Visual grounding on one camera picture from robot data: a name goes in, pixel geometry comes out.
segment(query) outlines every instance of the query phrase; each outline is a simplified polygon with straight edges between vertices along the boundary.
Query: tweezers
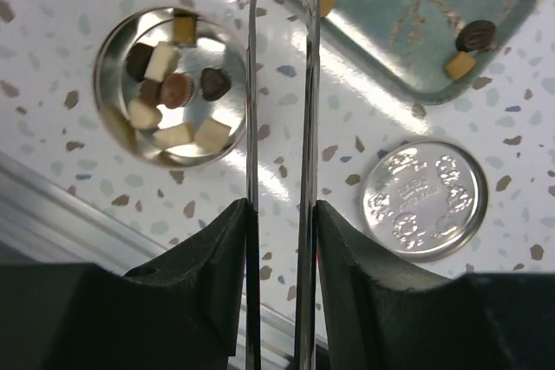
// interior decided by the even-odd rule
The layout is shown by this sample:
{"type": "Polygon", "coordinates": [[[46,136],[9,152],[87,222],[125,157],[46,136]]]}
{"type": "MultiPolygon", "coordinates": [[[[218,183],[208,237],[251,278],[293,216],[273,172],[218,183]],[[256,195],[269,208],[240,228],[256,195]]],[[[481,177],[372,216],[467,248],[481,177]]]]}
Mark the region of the tweezers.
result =
{"type": "MultiPolygon", "coordinates": [[[[317,200],[318,95],[320,88],[320,0],[303,0],[306,19],[306,82],[304,87],[303,164],[299,214],[297,305],[295,317],[294,367],[315,366],[315,297],[317,228],[314,210],[317,200]]],[[[256,91],[256,5],[250,0],[247,47],[247,199],[258,212],[258,143],[256,91]]],[[[247,357],[245,368],[258,370],[260,361],[260,286],[258,222],[256,233],[246,237],[247,357]]]]}

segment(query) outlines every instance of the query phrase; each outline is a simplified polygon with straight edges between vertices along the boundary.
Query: heart-shaped chocolate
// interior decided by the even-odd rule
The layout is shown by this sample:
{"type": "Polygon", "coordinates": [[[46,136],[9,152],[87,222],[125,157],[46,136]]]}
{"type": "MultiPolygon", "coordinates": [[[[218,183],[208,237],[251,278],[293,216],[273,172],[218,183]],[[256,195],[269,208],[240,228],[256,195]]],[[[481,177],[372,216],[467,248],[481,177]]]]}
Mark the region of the heart-shaped chocolate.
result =
{"type": "Polygon", "coordinates": [[[221,99],[232,87],[229,77],[219,68],[204,68],[200,73],[200,89],[206,101],[221,99]]]}

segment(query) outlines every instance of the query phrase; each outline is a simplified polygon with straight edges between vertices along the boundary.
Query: metal tin lid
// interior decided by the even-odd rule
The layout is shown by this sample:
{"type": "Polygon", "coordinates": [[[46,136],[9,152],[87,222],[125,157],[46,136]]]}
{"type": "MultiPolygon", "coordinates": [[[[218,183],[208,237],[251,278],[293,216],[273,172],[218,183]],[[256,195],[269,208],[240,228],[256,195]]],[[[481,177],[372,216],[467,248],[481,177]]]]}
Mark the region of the metal tin lid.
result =
{"type": "Polygon", "coordinates": [[[437,140],[389,153],[362,189],[368,235],[413,262],[459,249],[478,230],[486,207],[487,185],[478,163],[437,140]]]}

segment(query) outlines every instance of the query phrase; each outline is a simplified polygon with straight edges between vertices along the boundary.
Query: round chocolate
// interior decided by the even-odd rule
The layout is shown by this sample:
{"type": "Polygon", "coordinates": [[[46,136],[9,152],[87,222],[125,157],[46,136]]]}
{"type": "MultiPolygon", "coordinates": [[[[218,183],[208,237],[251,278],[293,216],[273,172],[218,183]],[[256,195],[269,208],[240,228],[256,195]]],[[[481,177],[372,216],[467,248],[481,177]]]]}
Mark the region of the round chocolate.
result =
{"type": "Polygon", "coordinates": [[[455,46],[463,52],[484,49],[492,43],[495,30],[495,24],[490,21],[470,22],[457,36],[455,46]]]}
{"type": "Polygon", "coordinates": [[[191,80],[183,74],[172,74],[162,84],[160,102],[167,108],[177,108],[187,104],[192,95],[191,80]]]}
{"type": "Polygon", "coordinates": [[[221,99],[232,88],[229,77],[219,68],[205,68],[200,74],[202,98],[206,101],[221,99]]]}

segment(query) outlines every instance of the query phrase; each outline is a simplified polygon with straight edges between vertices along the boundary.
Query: terrazzo surface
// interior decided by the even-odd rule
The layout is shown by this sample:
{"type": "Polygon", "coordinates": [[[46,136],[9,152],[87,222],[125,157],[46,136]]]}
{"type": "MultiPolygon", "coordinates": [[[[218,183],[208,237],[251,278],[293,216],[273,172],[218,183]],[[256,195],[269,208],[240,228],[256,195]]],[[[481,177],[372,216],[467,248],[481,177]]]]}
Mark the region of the terrazzo surface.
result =
{"type": "MultiPolygon", "coordinates": [[[[167,248],[245,195],[245,140],[224,159],[167,170],[126,154],[95,110],[91,73],[107,33],[148,7],[195,8],[246,45],[245,0],[0,0],[0,150],[167,248]]],[[[293,316],[304,96],[304,24],[258,0],[262,302],[293,316]]],[[[319,197],[363,230],[361,183],[404,140],[465,147],[490,199],[461,250],[426,269],[555,269],[555,0],[543,0],[460,98],[401,101],[323,41],[319,197]]],[[[317,320],[323,331],[321,295],[317,320]]]]}

